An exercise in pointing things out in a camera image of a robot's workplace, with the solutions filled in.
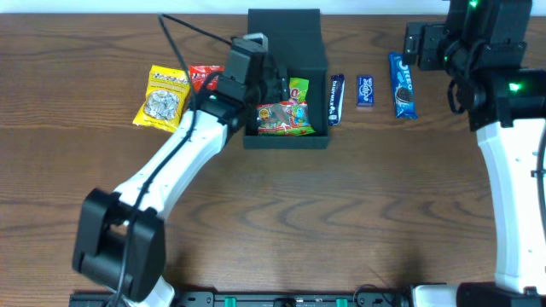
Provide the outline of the black box with lid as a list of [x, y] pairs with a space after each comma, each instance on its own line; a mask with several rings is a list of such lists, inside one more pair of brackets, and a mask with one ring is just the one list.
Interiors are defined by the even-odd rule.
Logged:
[[328, 60], [322, 40], [319, 9], [249, 9], [247, 31], [268, 38], [269, 51], [290, 78], [309, 81], [306, 101], [315, 130], [306, 136], [260, 136], [249, 125], [244, 132], [245, 149], [324, 149], [329, 142], [327, 72]]

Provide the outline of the yellow Hacks candy bag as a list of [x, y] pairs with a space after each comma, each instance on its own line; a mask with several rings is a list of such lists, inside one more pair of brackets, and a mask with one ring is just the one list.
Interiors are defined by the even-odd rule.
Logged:
[[190, 84], [182, 70], [152, 65], [144, 103], [132, 123], [175, 132], [180, 124]]

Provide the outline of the blue Oreo cookie pack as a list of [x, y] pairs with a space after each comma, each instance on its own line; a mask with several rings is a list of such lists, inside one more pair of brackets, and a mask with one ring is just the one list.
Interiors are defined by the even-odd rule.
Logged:
[[403, 63], [403, 55], [398, 52], [390, 52], [388, 61], [395, 118], [418, 119], [410, 66]]

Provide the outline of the red Hacks candy bag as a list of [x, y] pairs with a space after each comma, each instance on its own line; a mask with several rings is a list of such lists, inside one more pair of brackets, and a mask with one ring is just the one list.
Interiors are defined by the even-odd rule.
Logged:
[[189, 73], [194, 90], [198, 92], [210, 74], [223, 71], [224, 66], [190, 66]]

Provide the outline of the blue Dairy Milk chocolate bar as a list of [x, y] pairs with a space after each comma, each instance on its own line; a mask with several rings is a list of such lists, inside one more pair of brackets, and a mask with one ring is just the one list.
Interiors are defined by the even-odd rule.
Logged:
[[328, 125], [336, 126], [341, 121], [343, 100], [345, 94], [345, 76], [335, 74], [331, 76], [332, 86], [328, 104]]

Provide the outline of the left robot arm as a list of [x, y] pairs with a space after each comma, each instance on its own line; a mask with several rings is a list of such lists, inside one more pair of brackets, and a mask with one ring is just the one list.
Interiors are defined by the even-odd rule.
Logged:
[[171, 306], [163, 278], [165, 221], [200, 168], [243, 128], [258, 103], [279, 92], [284, 75], [270, 55], [229, 58], [215, 90], [201, 86], [176, 132], [113, 192], [84, 199], [73, 269], [111, 290], [97, 306]]

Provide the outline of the blue Eclipse mints box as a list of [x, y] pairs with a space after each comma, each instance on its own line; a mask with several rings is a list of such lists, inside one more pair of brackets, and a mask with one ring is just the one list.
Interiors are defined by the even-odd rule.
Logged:
[[372, 107], [375, 104], [374, 79], [371, 75], [357, 76], [357, 106]]

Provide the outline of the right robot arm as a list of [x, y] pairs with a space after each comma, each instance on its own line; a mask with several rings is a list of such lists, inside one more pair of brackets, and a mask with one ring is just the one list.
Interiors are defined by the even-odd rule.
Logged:
[[545, 303], [545, 73], [522, 66], [531, 0], [453, 1], [445, 20], [406, 26], [402, 61], [445, 71], [450, 110], [466, 114], [491, 186], [497, 260], [491, 282], [365, 287], [358, 306]]

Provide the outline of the Haribo worms candy bag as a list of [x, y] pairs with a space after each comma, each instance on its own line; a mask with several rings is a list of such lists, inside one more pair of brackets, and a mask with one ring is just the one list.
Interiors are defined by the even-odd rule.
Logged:
[[305, 136], [315, 132], [309, 120], [306, 95], [309, 81], [290, 78], [289, 99], [257, 106], [257, 132], [261, 136]]

